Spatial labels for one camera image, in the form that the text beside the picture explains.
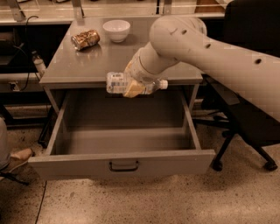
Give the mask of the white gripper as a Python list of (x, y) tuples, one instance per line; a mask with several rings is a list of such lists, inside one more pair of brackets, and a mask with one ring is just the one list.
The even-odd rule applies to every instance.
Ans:
[(124, 69), (124, 73), (134, 80), (129, 81), (122, 95), (127, 98), (146, 95), (151, 88), (151, 84), (146, 83), (152, 83), (163, 71), (162, 59), (158, 53), (153, 48), (140, 48)]

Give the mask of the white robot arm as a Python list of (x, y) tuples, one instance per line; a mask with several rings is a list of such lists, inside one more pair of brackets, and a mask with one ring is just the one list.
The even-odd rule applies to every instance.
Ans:
[(140, 95), (166, 68), (185, 62), (280, 121), (280, 59), (214, 40), (204, 30), (196, 17), (158, 18), (148, 44), (125, 68), (129, 84), (124, 95)]

